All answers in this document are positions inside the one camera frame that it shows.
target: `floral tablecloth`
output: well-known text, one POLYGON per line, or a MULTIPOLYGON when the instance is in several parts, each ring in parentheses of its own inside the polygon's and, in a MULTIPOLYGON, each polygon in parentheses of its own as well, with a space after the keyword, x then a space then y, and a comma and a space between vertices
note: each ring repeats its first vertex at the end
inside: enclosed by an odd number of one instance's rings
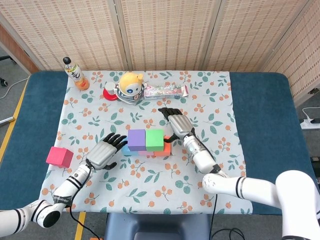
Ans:
MULTIPOLYGON (((157 108, 178 108, 186 115, 198 137, 216 162, 231 177, 245 176, 246 164, 237 134, 228 72, 137 71, 149 85, 183 84, 188 98, 140 100, 136 105, 107 101, 102 93, 106 82, 118 82, 122 71, 84 71, 88 90, 79 91, 68 80, 55 146, 71 150, 70 168, 49 165, 40 199, 53 202, 53 193, 84 164, 88 152, 110 132, 126 135, 129 129, 172 129, 157 108)), ((171 144, 172 156, 126 157, 117 153, 117 166, 100 170, 74 199, 72 209, 87 212, 138 214, 212 214, 215 195, 202 188, 199 172, 180 140, 171 144)), ((216 213, 252 213, 250 201, 220 194, 216 213)))

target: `plush toy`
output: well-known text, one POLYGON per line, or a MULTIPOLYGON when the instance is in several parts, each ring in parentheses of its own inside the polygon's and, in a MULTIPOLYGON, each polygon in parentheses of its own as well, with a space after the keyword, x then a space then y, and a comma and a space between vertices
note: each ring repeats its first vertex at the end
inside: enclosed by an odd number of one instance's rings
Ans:
POLYGON ((143 74, 125 73, 115 86, 116 96, 127 104, 135 104, 143 96, 145 83, 143 74))

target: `cable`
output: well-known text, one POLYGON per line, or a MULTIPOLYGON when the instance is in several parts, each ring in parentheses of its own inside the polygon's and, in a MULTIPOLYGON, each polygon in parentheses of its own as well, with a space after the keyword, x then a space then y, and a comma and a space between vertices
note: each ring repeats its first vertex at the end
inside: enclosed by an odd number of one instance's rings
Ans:
POLYGON ((211 217, 211 227, 210 227, 210 232, 209 232, 209 240, 212 239, 211 232, 212 232, 212 227, 213 227, 213 224, 214 224, 214 217, 215 217, 215 212, 216 212, 217 200, 218 200, 218 194, 215 195, 213 213, 212 213, 212 217, 211 217))
POLYGON ((310 117, 308 116, 308 114, 306 114, 305 109, 320 109, 320 106, 302 108, 302 112, 304 113, 304 115, 306 116, 306 119, 310 123, 311 122, 310 117))
MULTIPOLYGON (((197 140, 202 144, 202 146, 208 151, 208 153, 211 155, 212 159, 214 160, 214 159, 215 159, 214 156, 211 154, 211 152, 210 152, 209 149, 206 147, 206 145, 204 145, 196 135, 194 135, 194 137, 195 137, 195 139, 197 139, 197 140)), ((216 232, 211 236, 212 227, 213 227, 213 224, 214 224, 214 217, 215 217, 215 212, 216 212, 217 200, 218 200, 218 194, 215 195, 213 213, 212 213, 212 218, 211 218, 211 228, 210 228, 210 232, 209 232, 209 240, 212 240, 213 237, 214 237, 214 235, 216 235, 217 233, 222 232, 222 231, 230 231, 230 232, 229 232, 229 240, 232 240, 232 239, 231 239, 231 234, 232 234, 232 233, 237 233, 238 235, 240 235, 240 236, 242 237, 243 240, 246 240, 246 239, 245 239, 245 235, 243 234, 243 232, 242 232, 240 229, 236 228, 236 227, 234 227, 234 228, 223 228, 223 229, 220 229, 220 230, 216 231, 216 232)))
POLYGON ((87 180, 88 180, 89 177, 90 177, 91 171, 92 171, 92 166, 90 165, 90 166, 89 166, 88 176, 86 176, 86 179, 84 180, 83 184, 82 184, 82 185, 80 186, 80 188, 75 192, 75 194, 74 194, 74 196, 73 196, 73 198, 72 198, 72 200, 71 200, 70 216, 71 216, 71 218, 72 218, 73 220, 75 220, 80 226, 82 226, 84 229, 89 230, 89 231, 90 231, 94 236, 96 236, 97 239, 99 240, 100 237, 98 237, 98 235, 95 234, 94 231, 92 231, 89 227, 83 225, 83 224, 82 224, 80 221, 78 221, 78 220, 73 216, 73 214, 72 214, 72 205, 73 205, 73 203, 74 203, 74 199, 75 199, 76 195, 78 194, 78 192, 79 192, 79 191, 83 188, 83 186, 86 184, 87 180))
POLYGON ((212 235, 211 239, 213 239, 213 237, 214 237, 217 233, 222 232, 222 231, 229 231, 229 240, 232 240, 232 239, 231 239, 231 234, 232 234, 232 233, 236 233, 236 234, 238 234, 238 235, 242 238, 242 240, 246 240, 244 233, 243 233, 239 228, 236 228, 236 227, 234 227, 234 228, 223 228, 223 229, 220 229, 220 230, 216 231, 216 232, 212 235))
POLYGON ((14 85, 16 85, 16 84, 18 84, 18 83, 21 83, 21 82, 23 82, 23 81, 25 81, 25 80, 28 80, 28 79, 29 79, 29 77, 28 77, 28 78, 25 78, 25 79, 22 79, 22 80, 20 80, 20 81, 17 81, 17 82, 15 82, 14 84, 12 84, 12 85, 8 88, 8 90, 6 91, 5 95, 2 96, 2 97, 0 97, 0 99, 4 99, 4 98, 7 96, 7 94, 9 93, 10 89, 11 89, 14 85))

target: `blue block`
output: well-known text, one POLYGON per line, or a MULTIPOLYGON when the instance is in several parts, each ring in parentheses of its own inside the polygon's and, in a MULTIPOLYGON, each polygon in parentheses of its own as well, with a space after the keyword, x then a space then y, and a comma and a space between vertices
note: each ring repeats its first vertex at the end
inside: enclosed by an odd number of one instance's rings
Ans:
POLYGON ((128 144, 126 144, 123 148, 121 148, 121 152, 123 155, 126 155, 126 156, 139 156, 138 151, 130 151, 128 144))

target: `plastic bottle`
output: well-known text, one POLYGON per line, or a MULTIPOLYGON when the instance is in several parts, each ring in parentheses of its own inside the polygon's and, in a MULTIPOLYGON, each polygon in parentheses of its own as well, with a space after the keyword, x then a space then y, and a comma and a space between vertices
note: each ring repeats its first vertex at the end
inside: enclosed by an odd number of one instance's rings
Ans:
POLYGON ((63 58, 63 62, 65 64, 64 71, 68 76, 74 81, 74 84, 80 90, 87 90, 90 86, 88 79, 82 73, 78 64, 71 63, 70 57, 66 56, 63 58))

